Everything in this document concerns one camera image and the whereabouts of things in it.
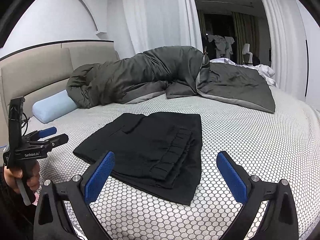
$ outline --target upholstered headboard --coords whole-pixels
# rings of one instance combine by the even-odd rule
[[[101,40],[51,42],[5,56],[0,59],[0,96],[5,121],[11,98],[24,96],[23,110],[32,117],[33,104],[65,90],[74,69],[118,59],[113,41]]]

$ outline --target light blue bolster pillow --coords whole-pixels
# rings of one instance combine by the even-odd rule
[[[63,90],[58,94],[35,102],[32,112],[40,122],[48,123],[77,108],[78,106],[68,96],[67,91]]]

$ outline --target gray duvet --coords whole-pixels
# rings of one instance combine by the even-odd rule
[[[167,98],[199,94],[275,112],[269,86],[258,71],[211,63],[189,46],[161,47],[116,62],[83,65],[69,78],[67,92],[81,108],[133,104],[166,93]]]

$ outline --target mattress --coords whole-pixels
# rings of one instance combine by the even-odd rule
[[[90,205],[108,234],[113,239],[218,239],[241,208],[216,167],[217,153],[225,150],[250,175],[269,182],[289,181],[300,239],[304,240],[320,219],[320,113],[277,88],[271,90],[275,114],[200,96],[167,99],[161,95],[134,105],[76,109],[48,124],[32,117],[29,131],[55,126],[57,134],[69,135],[67,144],[40,160],[41,182],[63,182],[82,174],[88,164],[72,151],[122,113],[200,114],[202,177],[191,205],[159,199],[109,177],[97,201]],[[266,205],[261,204],[246,239],[257,230]],[[70,204],[66,207],[72,223],[80,229]]]

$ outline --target white chair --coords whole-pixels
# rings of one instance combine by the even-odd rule
[[[250,44],[249,43],[244,44],[242,49],[242,55],[244,59],[243,64],[248,66],[253,66],[252,53],[249,50],[250,50]]]

